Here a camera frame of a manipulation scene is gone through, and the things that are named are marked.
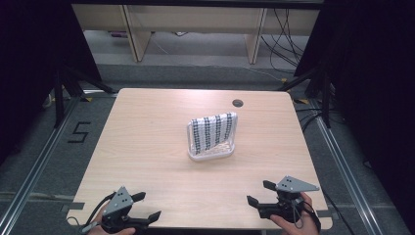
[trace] black and white checkered cloth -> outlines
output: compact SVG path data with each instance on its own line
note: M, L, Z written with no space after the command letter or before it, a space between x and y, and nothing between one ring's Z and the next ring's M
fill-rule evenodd
M209 150L226 141L235 125L236 113L192 119L196 154Z

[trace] table top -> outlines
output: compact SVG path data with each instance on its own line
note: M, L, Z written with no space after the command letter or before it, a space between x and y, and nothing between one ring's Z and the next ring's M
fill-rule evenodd
M243 106L233 106L234 100ZM235 151L227 158L195 162L188 155L187 124L235 112ZM259 218L247 195L276 203L262 181L285 175L319 186L289 94L271 91L120 90L68 216L84 223L98 203L125 186L146 192L131 217L161 211L152 227L278 229ZM326 211L321 191L309 192L317 211ZM321 217L322 229L332 226Z

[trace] small round hole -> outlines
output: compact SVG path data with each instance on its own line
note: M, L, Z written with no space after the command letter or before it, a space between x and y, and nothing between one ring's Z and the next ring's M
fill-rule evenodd
M238 99L232 101L232 104L237 108L241 108L242 106L244 106L244 102L242 100L238 100Z

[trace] aluminum rail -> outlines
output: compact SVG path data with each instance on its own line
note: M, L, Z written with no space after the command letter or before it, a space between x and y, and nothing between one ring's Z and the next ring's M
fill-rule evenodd
M310 104L313 109L319 108L317 102L313 99L310 100ZM348 166L346 158L343 155L332 130L326 127L326 124L321 117L317 118L317 123L321 133L324 136L324 139L326 140L327 145L329 146L330 152L332 153L332 156L346 184L348 192L350 193L351 198L356 205L357 211L359 212L368 233L373 235L385 234L382 231L379 222L376 219L372 209L370 208L370 205L368 204L365 196L363 195L363 192L361 191L350 167Z
M30 196L31 191L40 178L40 175L43 169L46 167L46 164L49 162L49 159L55 150L55 147L57 146L62 133L65 130L72 111L79 103L79 101L80 97L71 97L66 108L64 119L62 120L61 124L58 127L54 128L52 131L51 136L43 147L42 152L40 152L40 155L37 157L37 160L31 168L30 173L27 175L25 181L23 182L23 185L16 193L12 203L1 216L0 233L2 235L8 235L12 231L24 208L25 203L27 202L27 199Z

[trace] human hand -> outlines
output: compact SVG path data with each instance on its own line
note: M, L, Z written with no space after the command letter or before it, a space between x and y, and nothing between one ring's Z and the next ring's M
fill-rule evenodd
M101 222L103 219L103 213L104 210L107 206L104 206L100 209L100 211L98 212L97 216L94 218L94 220L92 220L92 222ZM119 232L117 232L114 235L134 235L135 233L135 228L125 228ZM107 233L102 227L101 225L95 226L93 227L88 235L109 235L109 233Z
M304 206L312 212L312 208L309 207L312 206L311 198L303 192L301 192L301 196L305 201ZM301 212L301 227L297 227L295 224L288 222L283 217L276 214L272 214L270 219L284 229L282 233L284 235L318 235L317 227L312 220L311 215L306 211Z

